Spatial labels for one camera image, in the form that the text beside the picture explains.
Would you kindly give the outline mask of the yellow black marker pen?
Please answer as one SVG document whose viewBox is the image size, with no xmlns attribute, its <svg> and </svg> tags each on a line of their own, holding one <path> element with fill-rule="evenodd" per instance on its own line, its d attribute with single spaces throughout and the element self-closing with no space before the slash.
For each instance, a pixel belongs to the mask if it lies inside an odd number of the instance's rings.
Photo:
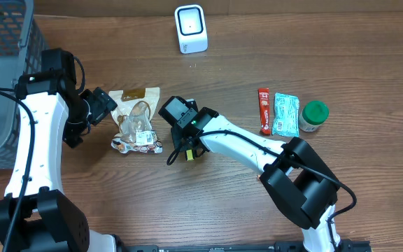
<svg viewBox="0 0 403 252">
<path fill-rule="evenodd" d="M 186 150 L 186 151 L 185 151 L 185 159 L 186 159 L 187 161 L 194 160 L 194 153 L 193 153 L 193 150 Z"/>
</svg>

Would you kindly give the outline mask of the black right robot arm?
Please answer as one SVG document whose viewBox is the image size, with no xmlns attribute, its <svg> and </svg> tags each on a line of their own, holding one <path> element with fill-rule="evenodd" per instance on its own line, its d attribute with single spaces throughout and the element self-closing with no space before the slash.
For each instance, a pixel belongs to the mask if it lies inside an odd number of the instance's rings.
<svg viewBox="0 0 403 252">
<path fill-rule="evenodd" d="M 255 171 L 277 209 L 302 229 L 306 251 L 339 251 L 334 220 L 339 181 L 320 156 L 298 137 L 289 142 L 266 139 L 237 127 L 194 100 L 172 96 L 159 110 L 171 125 L 175 149 L 219 153 Z"/>
</svg>

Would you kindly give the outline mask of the green lid glass jar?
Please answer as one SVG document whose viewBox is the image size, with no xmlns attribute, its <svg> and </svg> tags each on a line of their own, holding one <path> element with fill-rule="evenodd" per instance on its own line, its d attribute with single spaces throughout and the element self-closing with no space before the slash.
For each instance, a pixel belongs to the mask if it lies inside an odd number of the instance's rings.
<svg viewBox="0 0 403 252">
<path fill-rule="evenodd" d="M 315 132 L 328 118 L 329 109 L 322 101 L 310 101 L 299 115 L 299 128 L 305 132 Z"/>
</svg>

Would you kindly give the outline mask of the brown cookie snack bag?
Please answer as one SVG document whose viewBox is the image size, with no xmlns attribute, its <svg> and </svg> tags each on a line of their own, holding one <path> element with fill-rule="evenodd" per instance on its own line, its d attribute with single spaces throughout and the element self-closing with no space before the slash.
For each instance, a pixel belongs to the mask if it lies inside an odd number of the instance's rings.
<svg viewBox="0 0 403 252">
<path fill-rule="evenodd" d="M 117 104 L 111 115 L 119 129 L 111 141 L 112 148 L 122 154 L 161 153 L 162 142 L 151 124 L 160 89 L 112 90 L 108 94 Z"/>
</svg>

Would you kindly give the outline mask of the red snack bar wrapper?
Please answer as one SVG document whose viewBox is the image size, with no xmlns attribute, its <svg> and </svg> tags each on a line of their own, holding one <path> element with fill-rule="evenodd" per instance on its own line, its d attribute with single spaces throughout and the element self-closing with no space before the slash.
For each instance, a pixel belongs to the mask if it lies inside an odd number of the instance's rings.
<svg viewBox="0 0 403 252">
<path fill-rule="evenodd" d="M 258 89 L 258 99 L 260 108 L 260 125 L 261 133 L 270 135 L 271 128 L 269 125 L 270 121 L 270 104 L 269 104 L 269 89 L 267 87 Z"/>
</svg>

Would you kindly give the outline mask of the teal wet wipes pack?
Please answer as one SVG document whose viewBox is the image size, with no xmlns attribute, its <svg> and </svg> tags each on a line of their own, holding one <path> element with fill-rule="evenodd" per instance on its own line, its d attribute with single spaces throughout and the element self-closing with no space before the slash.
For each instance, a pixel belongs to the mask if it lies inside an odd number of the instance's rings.
<svg viewBox="0 0 403 252">
<path fill-rule="evenodd" d="M 282 137 L 298 137 L 299 99 L 293 95 L 276 93 L 274 96 L 274 112 L 272 134 Z"/>
</svg>

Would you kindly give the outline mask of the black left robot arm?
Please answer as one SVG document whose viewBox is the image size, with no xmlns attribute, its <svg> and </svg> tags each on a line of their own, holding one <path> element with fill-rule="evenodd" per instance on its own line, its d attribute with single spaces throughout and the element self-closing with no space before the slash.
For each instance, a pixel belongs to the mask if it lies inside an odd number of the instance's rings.
<svg viewBox="0 0 403 252">
<path fill-rule="evenodd" d="M 76 83 L 80 60 L 61 48 L 41 53 L 41 71 L 19 77 L 0 95 L 17 103 L 20 131 L 15 166 L 0 200 L 4 251 L 124 251 L 114 234 L 89 228 L 63 193 L 62 145 L 75 148 L 117 104 L 101 88 Z"/>
</svg>

